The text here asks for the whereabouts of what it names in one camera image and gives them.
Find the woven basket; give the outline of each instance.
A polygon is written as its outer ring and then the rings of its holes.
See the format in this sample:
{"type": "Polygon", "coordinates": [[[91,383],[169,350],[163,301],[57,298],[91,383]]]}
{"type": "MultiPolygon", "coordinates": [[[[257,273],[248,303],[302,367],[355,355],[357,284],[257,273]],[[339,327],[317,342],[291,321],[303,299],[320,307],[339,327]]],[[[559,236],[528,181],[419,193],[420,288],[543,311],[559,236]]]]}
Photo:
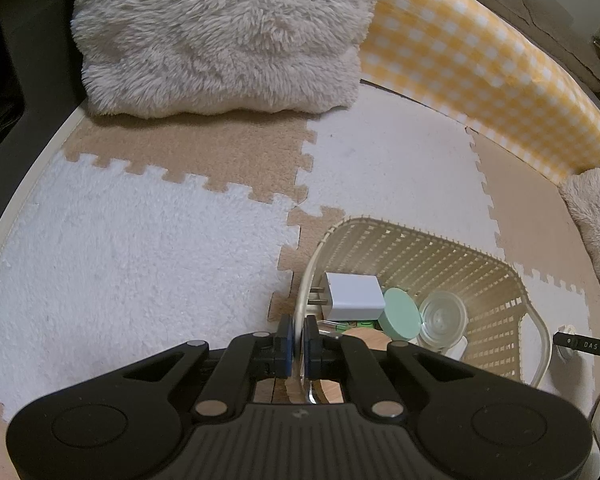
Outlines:
{"type": "Polygon", "coordinates": [[[464,302],[469,323],[462,360],[521,381],[520,322],[536,325],[542,355],[532,386],[538,386],[551,359],[546,325],[531,305],[517,272],[505,262],[457,242],[372,218],[351,218],[334,225],[318,244],[302,276],[294,313],[296,350],[307,315],[322,318],[308,305],[324,272],[374,274],[382,288],[406,291],[417,306],[434,290],[448,290],[464,302]]]}

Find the yellow checkered fabric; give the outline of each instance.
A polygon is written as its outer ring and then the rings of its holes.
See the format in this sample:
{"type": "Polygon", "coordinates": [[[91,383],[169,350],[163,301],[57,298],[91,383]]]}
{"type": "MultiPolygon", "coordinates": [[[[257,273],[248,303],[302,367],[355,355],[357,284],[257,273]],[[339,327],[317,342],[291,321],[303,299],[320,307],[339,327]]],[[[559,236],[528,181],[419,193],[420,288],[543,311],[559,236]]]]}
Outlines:
{"type": "Polygon", "coordinates": [[[466,124],[556,184],[600,166],[600,111],[476,0],[379,0],[363,78],[466,124]]]}

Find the clear plastic cup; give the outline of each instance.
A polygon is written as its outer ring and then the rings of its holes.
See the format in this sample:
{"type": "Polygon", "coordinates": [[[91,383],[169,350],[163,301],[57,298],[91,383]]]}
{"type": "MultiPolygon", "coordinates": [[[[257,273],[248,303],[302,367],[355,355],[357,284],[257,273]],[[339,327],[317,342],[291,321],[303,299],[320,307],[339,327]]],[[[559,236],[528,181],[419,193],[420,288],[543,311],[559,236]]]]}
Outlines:
{"type": "Polygon", "coordinates": [[[433,350],[455,345],[466,330],[466,307],[452,292],[437,290],[429,294],[420,304],[420,315],[420,339],[433,350]]]}

